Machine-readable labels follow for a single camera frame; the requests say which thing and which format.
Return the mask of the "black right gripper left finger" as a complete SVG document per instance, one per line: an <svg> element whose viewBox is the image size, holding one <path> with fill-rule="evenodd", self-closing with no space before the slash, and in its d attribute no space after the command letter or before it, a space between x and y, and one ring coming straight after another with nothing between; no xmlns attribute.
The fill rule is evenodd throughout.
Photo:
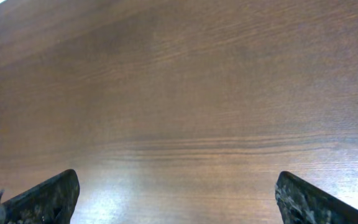
<svg viewBox="0 0 358 224"><path fill-rule="evenodd" d="M68 169L0 204L0 224L70 224L80 194L78 176Z"/></svg>

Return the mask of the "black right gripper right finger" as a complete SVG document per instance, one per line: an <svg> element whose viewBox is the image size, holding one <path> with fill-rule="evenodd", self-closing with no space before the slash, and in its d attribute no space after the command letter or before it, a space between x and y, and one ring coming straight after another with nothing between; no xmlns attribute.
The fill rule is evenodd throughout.
<svg viewBox="0 0 358 224"><path fill-rule="evenodd" d="M278 176L275 199L284 224L358 223L358 209L288 171Z"/></svg>

